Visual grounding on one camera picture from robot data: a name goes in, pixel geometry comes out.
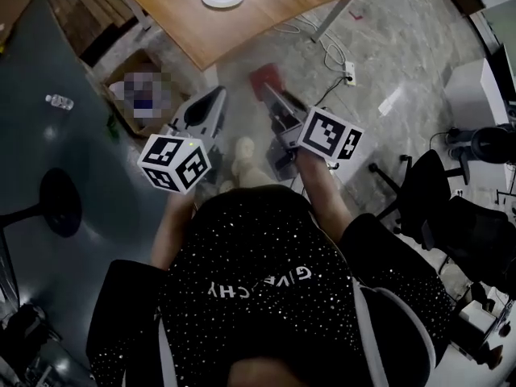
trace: cardboard box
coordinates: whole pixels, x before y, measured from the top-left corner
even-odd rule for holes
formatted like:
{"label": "cardboard box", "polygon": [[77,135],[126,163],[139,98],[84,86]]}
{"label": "cardboard box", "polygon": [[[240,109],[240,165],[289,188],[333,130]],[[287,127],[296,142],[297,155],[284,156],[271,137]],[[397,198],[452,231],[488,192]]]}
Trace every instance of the cardboard box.
{"label": "cardboard box", "polygon": [[0,0],[0,46],[7,41],[13,26],[31,0]]}
{"label": "cardboard box", "polygon": [[138,137],[148,138],[152,134],[160,133],[162,127],[169,123],[176,114],[179,106],[188,99],[188,95],[181,92],[179,85],[173,81],[164,82],[172,94],[170,107],[161,111],[160,118],[154,118],[152,124],[141,127],[135,119],[134,111],[127,108],[124,101],[118,100],[109,89],[116,82],[124,81],[126,73],[151,72],[161,73],[161,67],[156,60],[143,50],[139,49],[130,55],[116,70],[102,83],[105,87],[108,100],[115,106],[120,120],[129,129],[129,132]]}

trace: wooden pallet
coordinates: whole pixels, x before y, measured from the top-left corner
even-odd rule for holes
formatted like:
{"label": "wooden pallet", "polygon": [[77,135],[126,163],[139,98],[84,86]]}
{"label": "wooden pallet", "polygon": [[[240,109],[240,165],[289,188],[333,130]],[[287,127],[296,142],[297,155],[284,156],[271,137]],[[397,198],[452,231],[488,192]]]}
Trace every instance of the wooden pallet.
{"label": "wooden pallet", "polygon": [[136,22],[123,0],[48,0],[75,53],[92,65]]}

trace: table top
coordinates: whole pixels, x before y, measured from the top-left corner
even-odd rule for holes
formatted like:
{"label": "table top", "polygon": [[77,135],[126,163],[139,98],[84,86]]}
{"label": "table top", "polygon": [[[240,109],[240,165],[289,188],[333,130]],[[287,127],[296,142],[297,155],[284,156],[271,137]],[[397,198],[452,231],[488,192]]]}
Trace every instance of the table top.
{"label": "table top", "polygon": [[136,1],[205,70],[264,31],[334,0],[244,0],[230,10],[208,8],[202,0]]}

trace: chair backrest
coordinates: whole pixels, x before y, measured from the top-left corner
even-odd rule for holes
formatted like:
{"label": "chair backrest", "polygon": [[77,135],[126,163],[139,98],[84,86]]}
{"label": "chair backrest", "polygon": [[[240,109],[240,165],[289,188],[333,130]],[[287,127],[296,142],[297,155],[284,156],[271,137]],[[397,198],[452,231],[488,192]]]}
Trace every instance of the chair backrest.
{"label": "chair backrest", "polygon": [[507,292],[507,276],[516,257],[516,227],[506,214],[454,197],[429,218],[435,246],[449,255],[472,281]]}
{"label": "chair backrest", "polygon": [[428,151],[408,171],[397,196],[403,234],[422,243],[422,225],[442,210],[451,195],[439,155],[434,150]]}

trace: brown cardboard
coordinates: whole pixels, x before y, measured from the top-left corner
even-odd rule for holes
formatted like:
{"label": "brown cardboard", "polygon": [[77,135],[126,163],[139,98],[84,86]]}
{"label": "brown cardboard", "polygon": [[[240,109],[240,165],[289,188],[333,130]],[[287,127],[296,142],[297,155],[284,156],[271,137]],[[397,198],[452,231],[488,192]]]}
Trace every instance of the brown cardboard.
{"label": "brown cardboard", "polygon": [[0,46],[9,37],[13,26],[31,0],[0,0]]}
{"label": "brown cardboard", "polygon": [[161,67],[156,63],[157,61],[153,61],[143,49],[137,50],[132,55],[130,55],[118,68],[116,68],[113,73],[103,82],[103,85],[106,89],[106,95],[110,102],[114,104],[117,112],[119,113],[119,117],[125,122],[131,132],[136,136],[143,136],[148,138],[152,134],[159,133],[163,125],[166,125],[168,122],[170,122],[170,120],[172,120],[179,106],[188,98],[187,95],[184,95],[180,91],[177,83],[169,82],[173,93],[171,109],[163,110],[162,117],[156,120],[156,124],[146,126],[144,128],[138,126],[132,114],[133,111],[125,110],[123,102],[114,97],[109,89],[109,86],[113,83],[116,83],[117,81],[123,81],[126,73],[159,73],[161,71]]}

